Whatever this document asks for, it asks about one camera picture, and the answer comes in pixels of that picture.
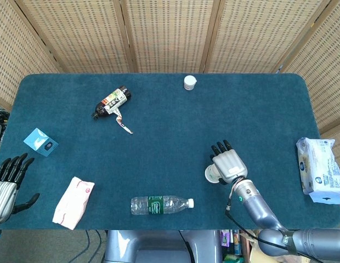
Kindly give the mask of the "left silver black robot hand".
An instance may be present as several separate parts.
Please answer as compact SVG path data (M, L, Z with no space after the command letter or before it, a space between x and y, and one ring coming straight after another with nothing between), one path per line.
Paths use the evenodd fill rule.
M40 197L35 193L23 204L16 204L16 196L28 167L35 160L27 159L27 153L7 158L0 164L0 224L6 222L11 215L22 212L33 206Z

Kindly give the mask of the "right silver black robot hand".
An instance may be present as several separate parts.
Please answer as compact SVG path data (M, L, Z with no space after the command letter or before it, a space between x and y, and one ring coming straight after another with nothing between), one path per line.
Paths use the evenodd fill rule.
M227 140L212 145L213 162L205 170L206 179L214 184L231 184L238 178L246 178L247 167Z

